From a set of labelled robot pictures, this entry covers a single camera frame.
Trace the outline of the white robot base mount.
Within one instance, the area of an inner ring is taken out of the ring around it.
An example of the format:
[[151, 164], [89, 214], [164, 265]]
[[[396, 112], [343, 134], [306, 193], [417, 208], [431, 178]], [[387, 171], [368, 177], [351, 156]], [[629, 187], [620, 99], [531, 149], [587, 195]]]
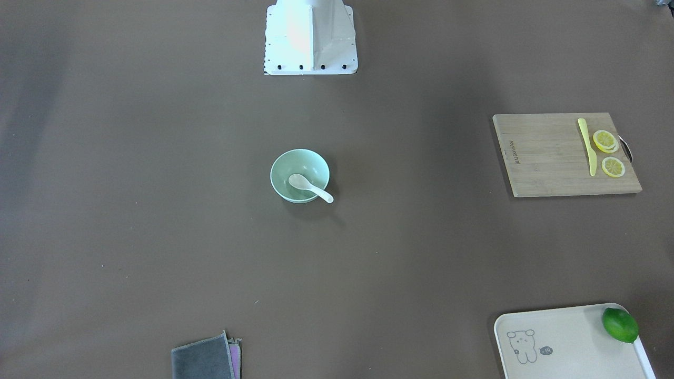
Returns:
[[358, 68], [352, 7], [277, 1], [266, 9], [265, 75], [348, 75]]

